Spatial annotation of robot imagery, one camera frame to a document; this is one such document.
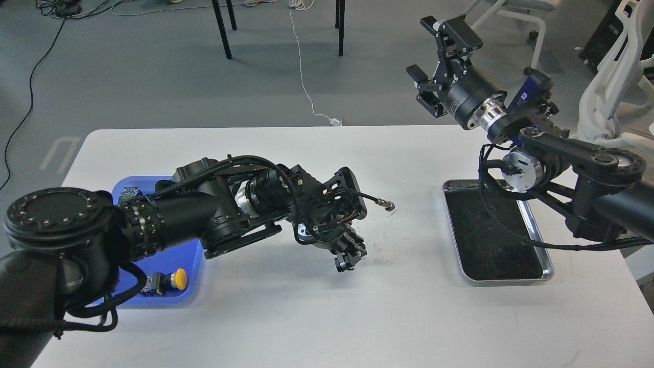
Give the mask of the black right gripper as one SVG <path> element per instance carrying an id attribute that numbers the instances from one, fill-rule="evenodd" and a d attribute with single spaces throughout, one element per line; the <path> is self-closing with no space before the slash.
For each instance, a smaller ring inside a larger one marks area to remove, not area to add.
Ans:
<path id="1" fill-rule="evenodd" d="M 481 49 L 483 40 L 464 16 L 442 22 L 427 16 L 421 19 L 421 26 L 435 38 L 438 63 L 434 81 L 418 65 L 407 67 L 418 90 L 416 100 L 433 117 L 449 113 L 462 128 L 471 130 L 469 121 L 484 100 L 499 94 L 503 101 L 507 96 L 507 91 L 469 59 Z"/>

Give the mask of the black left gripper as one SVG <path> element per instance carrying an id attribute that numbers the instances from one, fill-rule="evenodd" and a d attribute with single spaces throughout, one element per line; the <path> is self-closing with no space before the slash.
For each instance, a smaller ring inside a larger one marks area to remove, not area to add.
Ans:
<path id="1" fill-rule="evenodd" d="M 357 232 L 350 224 L 318 226 L 315 232 L 322 241 L 317 240 L 314 246 L 327 249 L 336 255 L 335 266 L 337 272 L 354 270 L 357 257 L 367 255 L 363 238 L 357 235 Z"/>

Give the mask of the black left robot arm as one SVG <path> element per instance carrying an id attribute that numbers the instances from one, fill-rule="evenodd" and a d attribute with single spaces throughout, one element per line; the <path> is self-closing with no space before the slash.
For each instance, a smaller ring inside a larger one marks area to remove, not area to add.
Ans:
<path id="1" fill-rule="evenodd" d="M 2 257 L 2 367 L 31 366 L 66 331 L 107 332 L 117 307 L 147 283 L 137 261 L 197 239 L 207 259 L 281 232 L 326 249 L 339 272 L 366 256 L 352 228 L 363 199 L 343 167 L 319 182 L 301 166 L 259 156 L 203 158 L 158 181 L 154 193 L 114 204 L 107 191 L 52 187 L 16 199 L 3 226 L 12 251 Z"/>

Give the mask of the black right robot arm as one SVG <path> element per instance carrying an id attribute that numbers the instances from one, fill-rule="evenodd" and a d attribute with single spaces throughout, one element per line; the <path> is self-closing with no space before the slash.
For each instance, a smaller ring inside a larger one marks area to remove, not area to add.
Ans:
<path id="1" fill-rule="evenodd" d="M 572 236 L 591 241 L 533 241 L 538 247 L 603 251 L 652 244 L 652 182 L 644 180 L 641 156 L 573 139 L 555 126 L 553 81 L 538 70 L 527 73 L 505 105 L 506 91 L 472 63 L 483 40 L 464 16 L 427 16 L 421 26 L 434 37 L 438 63 L 432 77 L 418 65 L 406 72 L 415 81 L 416 100 L 431 115 L 450 114 L 463 129 L 486 132 L 477 170 L 481 196 L 490 189 L 512 200 L 538 199 L 565 218 Z"/>

